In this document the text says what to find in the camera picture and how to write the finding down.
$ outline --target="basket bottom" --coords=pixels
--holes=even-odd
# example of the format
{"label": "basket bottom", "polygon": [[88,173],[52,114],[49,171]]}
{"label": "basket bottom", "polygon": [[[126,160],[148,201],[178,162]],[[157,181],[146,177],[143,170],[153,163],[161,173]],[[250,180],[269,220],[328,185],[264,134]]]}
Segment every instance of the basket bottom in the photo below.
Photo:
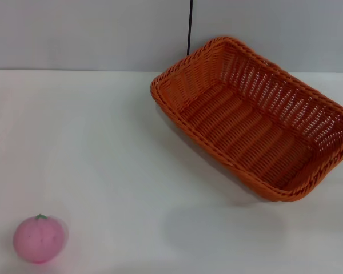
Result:
{"label": "basket bottom", "polygon": [[285,188],[313,156],[303,138],[279,127],[222,84],[206,90],[181,116],[237,164],[275,188]]}

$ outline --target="basket rim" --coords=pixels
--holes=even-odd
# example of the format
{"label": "basket rim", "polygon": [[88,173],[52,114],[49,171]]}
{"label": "basket rim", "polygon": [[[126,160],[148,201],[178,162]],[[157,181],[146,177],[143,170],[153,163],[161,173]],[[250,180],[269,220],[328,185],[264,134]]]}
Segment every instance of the basket rim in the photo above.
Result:
{"label": "basket rim", "polygon": [[255,187],[264,188],[265,191],[271,192],[272,195],[280,195],[280,197],[286,197],[284,200],[298,200],[306,194],[310,192],[312,188],[314,188],[321,179],[331,170],[329,167],[334,167],[341,160],[343,160],[343,144],[335,150],[332,154],[330,154],[326,159],[323,160],[321,165],[317,167],[311,174],[300,184],[297,188],[292,190],[282,190],[280,188],[273,187],[272,185],[268,184],[267,182],[263,181],[259,177],[257,177],[254,173],[250,172],[249,170],[243,168],[243,166],[239,165],[234,159],[229,157],[227,154],[219,150],[215,147],[212,143],[210,143],[203,135],[201,135],[198,131],[196,131],[193,127],[191,127],[187,121],[185,121],[181,115],[172,108],[166,100],[164,100],[163,96],[159,92],[159,87],[161,84],[166,82],[169,78],[173,77],[175,74],[178,74],[182,71],[185,67],[190,66],[191,63],[197,58],[201,56],[205,51],[210,50],[213,47],[220,45],[221,43],[228,43],[239,50],[244,55],[248,56],[249,58],[253,59],[257,62],[260,66],[264,66],[269,72],[274,74],[274,76],[282,79],[282,81],[286,81],[293,85],[293,87],[299,89],[302,92],[308,93],[314,99],[317,99],[322,104],[332,108],[333,110],[339,112],[343,115],[343,107],[340,106],[338,103],[332,101],[331,99],[327,98],[325,95],[321,94],[319,91],[311,88],[304,82],[300,81],[299,79],[293,77],[288,72],[284,71],[275,63],[265,59],[264,57],[255,53],[252,49],[247,47],[246,44],[239,41],[233,37],[217,37],[210,40],[206,43],[202,48],[198,49],[191,55],[188,55],[186,58],[177,62],[174,66],[166,70],[164,73],[156,77],[151,83],[151,94],[153,98],[157,101],[160,107],[166,112],[166,114],[179,126],[179,127],[186,127],[188,130],[184,130],[187,135],[191,139],[193,139],[196,143],[202,146],[208,152],[213,152],[214,157],[217,158],[223,165],[230,167],[234,170],[236,175],[239,178],[244,178],[244,181],[249,181]]}

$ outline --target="black line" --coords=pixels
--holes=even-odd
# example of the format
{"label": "black line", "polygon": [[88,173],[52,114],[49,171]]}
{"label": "black line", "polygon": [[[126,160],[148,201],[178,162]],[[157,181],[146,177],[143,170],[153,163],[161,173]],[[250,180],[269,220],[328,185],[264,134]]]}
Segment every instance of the black line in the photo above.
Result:
{"label": "black line", "polygon": [[193,0],[190,0],[187,55],[189,55],[189,50],[190,50],[190,31],[192,30],[192,13],[193,13]]}

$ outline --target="basket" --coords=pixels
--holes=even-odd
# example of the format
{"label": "basket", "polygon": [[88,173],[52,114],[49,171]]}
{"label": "basket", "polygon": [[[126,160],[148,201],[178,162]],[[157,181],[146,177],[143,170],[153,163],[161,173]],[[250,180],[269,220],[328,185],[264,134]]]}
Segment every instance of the basket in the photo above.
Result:
{"label": "basket", "polygon": [[271,201],[306,196],[343,160],[343,107],[231,37],[151,84],[162,110]]}

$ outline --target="orange wicker basket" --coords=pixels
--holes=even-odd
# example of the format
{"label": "orange wicker basket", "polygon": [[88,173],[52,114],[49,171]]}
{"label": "orange wicker basket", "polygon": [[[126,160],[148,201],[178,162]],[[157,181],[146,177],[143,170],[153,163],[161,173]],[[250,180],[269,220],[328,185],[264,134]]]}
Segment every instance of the orange wicker basket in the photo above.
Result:
{"label": "orange wicker basket", "polygon": [[151,84],[163,111],[271,201],[306,196],[343,160],[343,107],[231,37]]}

